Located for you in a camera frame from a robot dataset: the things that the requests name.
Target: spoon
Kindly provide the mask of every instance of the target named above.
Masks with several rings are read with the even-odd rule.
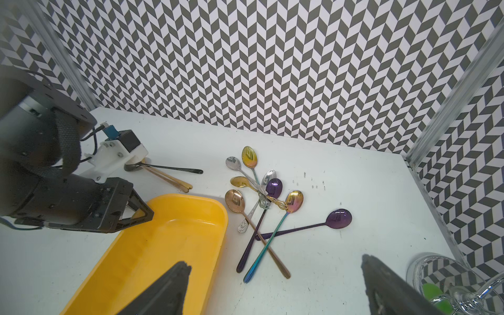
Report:
[[[245,214],[245,200],[243,199],[243,196],[239,191],[236,189],[231,189],[226,192],[226,195],[224,196],[224,200],[226,202],[227,207],[232,211],[236,213],[241,213],[245,217],[245,219],[248,221],[248,223],[251,225],[251,227],[257,232],[256,226],[250,221],[250,219],[247,217]],[[266,244],[266,241],[263,239],[262,236],[258,233],[259,238],[262,239],[263,244]],[[290,278],[290,272],[287,270],[287,267],[283,264],[283,262],[278,258],[277,254],[271,249],[268,248],[268,252],[271,255],[271,258],[275,261],[278,269],[280,269],[280,272],[282,275],[284,275],[285,278],[289,279]]]
[[[285,212],[285,215],[283,216],[282,220],[280,220],[280,223],[278,223],[275,231],[273,231],[273,234],[271,235],[270,240],[268,241],[268,243],[266,243],[266,245],[264,245],[263,250],[261,251],[261,253],[259,254],[259,256],[257,256],[256,261],[250,267],[250,269],[248,270],[247,274],[243,278],[243,282],[244,283],[250,282],[250,280],[252,279],[252,277],[256,273],[257,268],[258,268],[259,264],[261,263],[261,260],[264,257],[264,253],[269,248],[270,243],[273,240],[273,238],[275,238],[275,234],[277,233],[278,229],[280,228],[280,225],[282,225],[283,221],[285,220],[285,218],[287,218],[287,216],[290,213],[294,213],[297,210],[299,210],[299,208],[303,204],[303,200],[304,200],[303,193],[300,192],[300,191],[291,191],[289,193],[289,195],[287,195],[287,198],[285,199],[285,203],[288,206],[288,210]]]
[[[244,147],[243,151],[241,152],[241,160],[243,161],[246,167],[252,170],[252,173],[254,173],[254,177],[256,178],[256,182],[259,184],[259,179],[257,178],[256,170],[254,170],[255,166],[257,165],[257,155],[254,149],[252,149],[249,146]]]
[[[131,165],[133,165],[133,164],[125,164],[123,167],[124,170],[126,172],[132,172],[132,171],[135,171],[136,169],[138,169],[139,167],[141,167],[141,168],[153,173],[154,175],[158,176],[159,178],[163,179],[164,181],[170,183],[171,185],[175,186],[176,188],[180,189],[184,193],[188,193],[190,189],[193,189],[193,185],[191,185],[183,180],[180,180],[178,178],[175,178],[173,176],[170,176],[170,175],[166,174],[165,172],[160,171],[157,168],[154,168],[151,166],[145,166],[145,165],[139,165],[134,168],[131,168]]]
[[[253,191],[257,192],[257,189],[252,187],[252,185],[250,184],[250,181],[246,177],[243,177],[243,176],[233,177],[230,180],[230,182],[231,182],[231,185],[233,185],[233,186],[240,187],[240,188],[241,187],[248,187],[248,188],[252,189]],[[280,201],[276,198],[268,196],[268,192],[266,192],[266,195],[264,194],[264,197],[268,198],[268,200],[270,200],[272,203],[277,205],[278,208],[280,208],[282,210],[287,210],[287,204],[284,201]]]
[[[272,178],[268,184],[266,185],[266,191],[268,192],[269,196],[272,196],[273,198],[278,198],[280,194],[282,193],[282,181],[279,180],[278,178]],[[259,226],[261,225],[261,222],[263,221],[264,214],[266,213],[266,210],[268,210],[270,207],[269,203],[264,207],[263,214],[261,215],[261,218],[259,219],[259,222],[257,223],[257,229],[259,229]],[[240,273],[243,271],[243,268],[245,268],[245,264],[248,259],[248,255],[250,255],[250,251],[252,250],[252,245],[254,244],[254,238],[259,238],[257,236],[257,232],[254,231],[252,237],[250,238],[250,241],[248,242],[247,247],[245,248],[245,251],[243,252],[243,255],[241,256],[241,259],[238,263],[238,266],[236,266],[236,272]]]
[[[264,175],[263,177],[263,181],[261,181],[261,187],[263,188],[266,188],[266,185],[268,184],[268,182],[270,181],[270,179],[272,178],[277,178],[277,172],[275,172],[274,169],[272,170],[269,170],[266,175]],[[254,212],[256,211],[256,208],[257,206],[259,205],[259,201],[261,200],[261,198],[259,198],[256,202],[256,205],[252,208],[252,210],[248,213],[248,217],[251,218],[253,215],[254,215]],[[248,229],[248,222],[247,220],[243,220],[242,223],[238,226],[238,232],[239,233],[245,233]]]
[[[314,224],[314,225],[309,225],[309,226],[304,226],[304,227],[298,227],[295,229],[290,229],[290,230],[285,230],[285,231],[279,231],[275,235],[276,236],[284,235],[287,233],[292,233],[292,232],[296,232],[296,231],[300,231],[300,230],[306,230],[306,229],[310,229],[312,227],[323,226],[323,225],[327,225],[332,229],[342,229],[342,228],[350,225],[350,223],[352,223],[352,214],[350,213],[350,211],[348,211],[346,209],[338,209],[338,210],[334,210],[333,212],[331,212],[327,216],[327,219],[324,223],[319,223],[319,224]],[[271,237],[271,234],[272,233],[265,233],[265,234],[263,234],[263,238],[268,239]]]
[[[234,156],[230,156],[226,159],[226,166],[227,166],[227,168],[232,169],[233,171],[241,172],[248,179],[248,181],[247,181],[248,184],[254,186],[256,191],[259,191],[263,195],[268,194],[264,188],[259,186],[259,184],[257,184],[252,178],[250,178],[247,174],[245,174],[245,172],[243,170],[241,170],[240,160],[238,160]]]
[[[196,168],[180,168],[180,167],[169,167],[169,166],[161,166],[161,165],[152,165],[152,164],[146,164],[142,161],[135,163],[135,164],[125,164],[124,165],[124,170],[126,172],[131,172],[134,171],[135,169],[139,168],[141,165],[144,166],[150,166],[150,167],[158,167],[158,168],[167,168],[167,169],[174,169],[177,171],[183,171],[183,172],[189,172],[189,173],[194,173],[194,174],[203,174],[203,171],[200,169]]]

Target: iridescent spoon handle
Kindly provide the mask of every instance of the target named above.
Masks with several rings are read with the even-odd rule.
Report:
[[[264,215],[266,214],[266,210],[268,208],[264,209],[263,214],[261,215],[261,218],[259,219],[259,222],[257,223],[257,229],[261,226],[261,222],[263,221]],[[248,242],[247,248],[245,248],[245,251],[243,252],[243,255],[241,256],[240,262],[238,263],[238,266],[236,266],[236,272],[240,273],[243,271],[245,268],[245,264],[248,259],[248,255],[250,255],[250,251],[252,250],[252,245],[254,244],[254,239],[257,238],[258,240],[261,240],[259,236],[257,235],[257,230],[254,231],[252,234],[252,237],[250,238],[250,241]]]
[[[254,229],[254,231],[256,231],[256,233],[258,233],[258,230],[256,228],[256,225],[254,223],[252,223],[252,221],[250,221],[250,219],[246,216],[245,212],[242,212],[241,214],[243,214],[243,216],[245,217],[245,219],[247,219],[248,223],[250,224],[250,226]],[[263,242],[263,244],[265,245],[265,249],[264,251],[266,251],[266,240],[263,239],[263,237],[258,233],[259,235],[259,238],[261,239],[261,241]],[[290,279],[290,272],[289,270],[287,269],[287,267],[283,264],[283,262],[280,260],[280,258],[278,258],[277,254],[271,249],[268,247],[268,252],[270,253],[271,255],[271,258],[273,258],[273,261],[275,262],[275,264],[277,265],[278,269],[280,269],[280,272],[282,273],[282,275],[286,278],[286,279]]]
[[[259,178],[257,178],[256,170],[252,169],[252,173],[254,173],[254,177],[256,178],[256,183],[258,185],[261,185],[261,183],[259,182]]]
[[[304,226],[304,227],[296,227],[295,229],[290,229],[290,230],[285,230],[285,231],[278,231],[275,234],[275,236],[280,236],[280,235],[284,235],[284,234],[288,234],[288,233],[292,233],[292,232],[297,232],[297,231],[301,231],[301,230],[311,229],[313,227],[318,227],[318,226],[323,226],[323,225],[326,225],[326,222],[319,223],[319,224],[314,224],[314,225],[309,225],[309,226]],[[264,239],[268,239],[268,238],[271,237],[272,234],[273,233],[264,233],[264,234],[262,234],[262,236],[263,236]],[[259,236],[257,236],[257,235],[256,235],[255,239],[256,240],[260,240]]]
[[[264,246],[263,250],[261,251],[261,253],[259,254],[259,256],[257,256],[257,259],[256,261],[254,262],[254,264],[250,267],[250,269],[248,270],[247,274],[245,275],[245,277],[243,278],[243,282],[244,283],[248,283],[250,282],[250,280],[252,279],[252,277],[254,276],[254,274],[256,273],[256,270],[257,270],[257,267],[259,266],[259,264],[261,263],[261,260],[263,260],[263,257],[264,257],[264,253],[266,252],[266,250],[270,247],[270,243],[271,241],[273,240],[273,238],[275,238],[275,234],[277,233],[278,229],[280,228],[280,226],[282,225],[283,221],[285,220],[285,218],[287,218],[287,216],[289,215],[289,212],[285,212],[285,215],[283,216],[282,220],[280,220],[280,223],[278,223],[277,225],[277,228],[275,229],[275,231],[273,231],[273,235],[271,235],[271,238],[270,240],[266,243],[266,245]]]

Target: spoon handle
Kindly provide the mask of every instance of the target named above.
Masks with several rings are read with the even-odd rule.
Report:
[[[243,176],[245,176],[246,179],[248,179],[248,182],[253,188],[255,188],[256,192],[260,192],[264,196],[268,195],[268,192],[264,188],[262,188],[261,185],[257,184],[256,181],[248,176],[242,169],[239,171],[243,174]]]
[[[170,185],[174,186],[175,188],[181,190],[182,192],[184,193],[188,193],[189,192],[189,189],[187,187],[184,187],[182,186],[181,184],[179,184],[178,182],[174,182],[173,180],[169,179],[169,178],[166,178],[164,177],[163,175],[159,174],[159,173],[156,173],[155,171],[152,170],[152,168],[150,168],[149,166],[143,166],[143,165],[140,165],[141,168],[153,173],[154,175],[156,175],[157,177],[159,177],[160,179],[168,182]]]
[[[257,229],[261,226],[261,222],[263,221],[264,215],[266,214],[266,209],[264,209],[263,214],[261,215],[261,218],[259,219],[259,222],[257,223]],[[252,234],[252,237],[250,238],[250,241],[248,242],[247,248],[245,248],[245,251],[243,252],[243,255],[241,256],[240,262],[238,263],[238,266],[236,266],[236,272],[240,273],[243,271],[245,268],[245,264],[248,259],[248,255],[250,255],[250,251],[252,250],[252,245],[254,244],[254,239],[257,237],[258,240],[261,240],[259,236],[257,236],[257,230],[254,231]]]
[[[297,231],[301,231],[301,230],[306,230],[306,229],[311,229],[312,227],[317,227],[317,226],[323,226],[325,225],[326,223],[319,223],[319,224],[314,224],[314,225],[309,225],[309,226],[304,226],[304,227],[296,227],[295,229],[290,229],[290,230],[285,230],[285,231],[278,231],[275,236],[280,236],[280,235],[284,235],[284,234],[288,234],[288,233],[292,233],[292,232],[297,232]],[[271,237],[273,233],[264,233],[262,234],[263,238],[264,239],[268,239]]]
[[[261,251],[261,253],[259,254],[259,256],[257,256],[256,258],[256,261],[254,262],[254,264],[250,267],[250,269],[248,270],[247,274],[245,275],[245,277],[243,278],[243,282],[244,283],[248,283],[250,282],[250,280],[252,279],[252,277],[254,276],[254,274],[256,273],[257,271],[257,267],[259,266],[259,264],[261,263],[261,260],[263,260],[263,257],[264,257],[264,253],[266,252],[266,250],[270,247],[270,243],[271,241],[273,240],[273,238],[275,238],[275,234],[277,233],[278,229],[280,228],[280,226],[282,225],[283,221],[285,220],[285,218],[287,218],[287,216],[289,215],[289,212],[285,212],[285,215],[283,216],[282,220],[280,220],[280,223],[278,223],[277,225],[277,228],[275,229],[275,231],[273,231],[273,235],[271,235],[271,238],[270,240],[266,243],[266,245],[264,245],[264,248],[263,250]]]
[[[256,205],[252,208],[252,210],[247,214],[249,218],[251,218],[254,215],[254,212],[256,211],[257,206],[259,205],[259,200],[257,200]],[[238,226],[238,232],[239,233],[245,233],[248,229],[248,222],[246,219],[243,219],[243,221],[240,223]]]
[[[242,212],[242,214],[245,216],[245,219],[247,219],[248,223],[254,229],[254,231],[259,235],[259,238],[261,239],[261,242],[263,242],[263,244],[266,245],[267,243],[264,240],[264,238],[261,236],[261,234],[259,233],[259,231],[257,230],[256,225],[245,215],[244,212]],[[278,258],[277,254],[273,251],[272,248],[270,248],[270,247],[267,247],[267,248],[268,248],[268,252],[271,255],[271,258],[273,258],[273,261],[277,265],[278,269],[280,269],[280,272],[282,273],[282,275],[286,279],[290,279],[290,272],[287,269],[287,267],[283,264],[283,262],[280,260],[280,258]]]
[[[163,176],[165,176],[165,177],[168,177],[169,179],[173,180],[175,183],[177,183],[177,184],[179,184],[179,185],[182,185],[182,186],[186,187],[187,189],[193,189],[193,185],[191,185],[191,184],[189,184],[189,183],[187,183],[187,182],[185,182],[185,181],[183,181],[183,180],[180,180],[180,179],[178,179],[178,178],[175,178],[175,177],[173,177],[173,176],[171,176],[171,175],[168,175],[168,174],[166,174],[165,172],[162,172],[162,171],[160,171],[160,170],[159,170],[159,169],[157,169],[157,168],[154,168],[154,167],[151,167],[151,166],[142,166],[142,167],[143,167],[143,168],[148,167],[150,170],[152,170],[152,171],[154,171],[154,172],[156,172],[156,173],[158,173],[158,174],[161,174],[161,175],[163,175]]]
[[[203,174],[203,170],[197,169],[197,168],[180,168],[180,167],[170,167],[170,166],[161,166],[161,165],[152,165],[152,164],[147,164],[143,163],[145,166],[150,166],[150,167],[158,167],[158,168],[166,168],[166,169],[174,169],[177,171],[182,171],[182,172],[189,172],[189,173],[194,173],[194,174]]]
[[[256,183],[258,185],[261,185],[261,183],[259,182],[259,178],[257,178],[257,174],[256,174],[256,170],[252,168],[252,173],[254,173],[254,177],[256,178]]]

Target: silver spoon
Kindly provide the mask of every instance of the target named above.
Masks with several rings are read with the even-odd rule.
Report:
[[[274,169],[269,170],[266,175],[263,177],[263,181],[261,181],[261,187],[266,189],[266,185],[270,181],[270,179],[277,178],[277,172],[275,172]],[[252,208],[252,210],[248,213],[248,217],[251,218],[254,215],[254,212],[256,211],[256,208],[259,204],[259,201],[261,198],[259,198],[256,202],[256,205]],[[247,219],[244,219],[243,222],[238,226],[238,232],[240,233],[245,233],[248,229],[248,222]]]
[[[262,193],[264,196],[267,196],[268,195],[268,192],[266,191],[266,189],[262,188],[261,186],[259,186],[257,183],[256,183],[256,180],[251,178],[250,176],[248,176],[247,174],[245,174],[244,171],[241,170],[241,163],[240,163],[240,160],[238,160],[237,158],[235,158],[234,156],[230,156],[226,159],[226,166],[227,168],[229,169],[232,169],[233,171],[238,171],[240,173],[243,174],[243,176],[245,176],[248,181],[250,182],[250,184],[257,190],[259,191],[260,193]]]

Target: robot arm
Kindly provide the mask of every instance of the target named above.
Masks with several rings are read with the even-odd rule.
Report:
[[[91,113],[61,92],[21,69],[0,66],[0,185],[5,187],[0,216],[16,218],[16,224],[102,233],[152,220],[154,213],[133,184],[107,178],[118,165],[147,154],[132,131],[109,137],[84,176],[72,174],[80,163],[80,139],[95,124]],[[117,158],[106,159],[112,153]],[[62,167],[53,167],[61,158]],[[121,219],[126,206],[145,215]]]

